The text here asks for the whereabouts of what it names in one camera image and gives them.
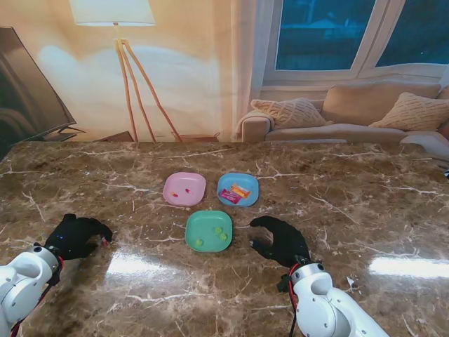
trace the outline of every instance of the snack package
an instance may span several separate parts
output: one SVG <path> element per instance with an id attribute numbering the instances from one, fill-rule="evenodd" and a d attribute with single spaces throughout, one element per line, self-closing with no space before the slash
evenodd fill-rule
<path id="1" fill-rule="evenodd" d="M 228 191 L 226 189 L 223 189 L 223 191 L 220 192 L 220 196 L 223 199 L 229 200 L 234 205 L 237 204 L 241 199 L 240 195 L 238 195 L 234 192 Z"/>
<path id="2" fill-rule="evenodd" d="M 238 195 L 240 195 L 244 199 L 248 198 L 248 196 L 251 194 L 250 191 L 244 189 L 241 186 L 238 186 L 237 184 L 233 184 L 231 186 L 231 190 L 232 190 L 232 192 L 237 193 Z"/>

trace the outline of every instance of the beige sofa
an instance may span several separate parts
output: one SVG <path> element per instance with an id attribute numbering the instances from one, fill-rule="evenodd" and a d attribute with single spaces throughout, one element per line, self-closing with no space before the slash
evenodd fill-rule
<path id="1" fill-rule="evenodd" d="M 401 93 L 409 92 L 427 98 L 449 98 L 449 89 L 440 91 L 440 84 L 392 80 L 336 85 L 329 90 L 325 100 L 312 101 L 324 119 L 333 121 L 334 124 L 316 128 L 271 130 L 268 118 L 249 117 L 242 123 L 241 137 L 243 142 L 250 143 L 417 143 L 437 157 L 449 158 L 449 141 L 438 132 L 405 132 L 394 128 L 368 126 L 385 117 Z"/>

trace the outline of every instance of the knit pillow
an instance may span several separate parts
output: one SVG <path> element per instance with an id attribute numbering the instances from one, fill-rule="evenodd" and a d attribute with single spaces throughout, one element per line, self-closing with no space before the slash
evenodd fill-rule
<path id="1" fill-rule="evenodd" d="M 274 128 L 312 128 L 327 125 L 314 105 L 306 98 L 274 102 L 253 100 L 251 106 L 274 119 Z"/>
<path id="2" fill-rule="evenodd" d="M 402 93 L 393 109 L 382 120 L 370 126 L 404 131 L 435 131 L 448 118 L 449 100 L 433 100 Z"/>

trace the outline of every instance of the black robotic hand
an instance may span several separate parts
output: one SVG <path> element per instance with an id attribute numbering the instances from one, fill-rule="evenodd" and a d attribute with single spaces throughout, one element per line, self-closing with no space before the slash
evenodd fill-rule
<path id="1" fill-rule="evenodd" d="M 112 241 L 112 231 L 100 221 L 66 214 L 48 237 L 45 247 L 64 260 L 86 258 L 97 248 L 97 244 L 88 243 L 94 235 L 101 235 L 107 242 Z"/>
<path id="2" fill-rule="evenodd" d="M 295 256 L 310 260 L 309 249 L 301 232 L 285 221 L 272 216 L 261 216 L 250 222 L 251 227 L 265 227 L 273 233 L 273 244 L 268 246 L 257 240 L 251 241 L 251 246 L 261 256 L 275 260 L 285 267 L 296 263 Z"/>

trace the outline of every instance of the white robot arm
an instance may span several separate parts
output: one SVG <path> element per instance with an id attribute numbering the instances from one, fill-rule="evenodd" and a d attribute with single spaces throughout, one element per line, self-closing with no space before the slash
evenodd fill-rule
<path id="1" fill-rule="evenodd" d="M 33 311 L 43 286 L 57 271 L 60 271 L 58 259 L 42 246 L 35 246 L 0 266 L 0 337 L 10 336 L 14 324 Z"/>
<path id="2" fill-rule="evenodd" d="M 297 325 L 306 337 L 389 337 L 347 293 L 333 287 L 320 263 L 292 273 Z"/>

